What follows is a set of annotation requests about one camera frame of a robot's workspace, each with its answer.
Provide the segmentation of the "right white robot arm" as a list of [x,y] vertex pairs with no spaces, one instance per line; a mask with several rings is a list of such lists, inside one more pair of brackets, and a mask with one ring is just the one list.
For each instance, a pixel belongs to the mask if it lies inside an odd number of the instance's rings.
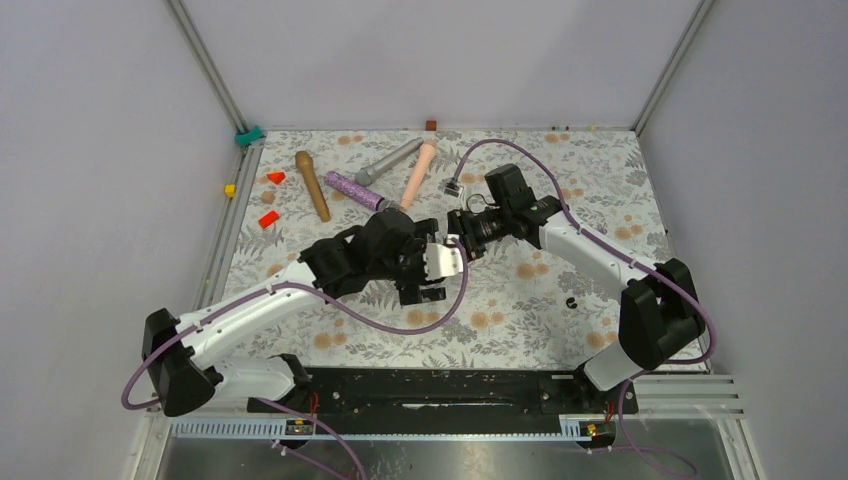
[[488,244],[505,237],[524,240],[568,261],[619,303],[617,339],[578,368],[581,378],[573,396],[583,410],[601,410],[612,400],[614,387],[656,369],[706,332],[684,263],[639,259],[598,231],[580,226],[560,199],[537,198],[514,164],[490,171],[485,181],[493,206],[447,215],[449,233],[458,237],[469,257],[482,257]]

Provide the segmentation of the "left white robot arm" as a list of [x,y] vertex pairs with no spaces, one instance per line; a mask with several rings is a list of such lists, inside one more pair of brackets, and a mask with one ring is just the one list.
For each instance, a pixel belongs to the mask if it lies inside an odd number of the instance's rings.
[[389,209],[315,241],[240,295],[180,316],[165,308],[150,314],[143,367],[163,413],[186,415],[215,398],[266,398],[288,411],[301,409],[311,381],[295,355],[236,358],[231,350],[277,320],[359,293],[371,281],[394,282],[405,302],[443,299],[440,282],[463,265],[456,238],[437,240],[437,231],[434,219],[415,222]]

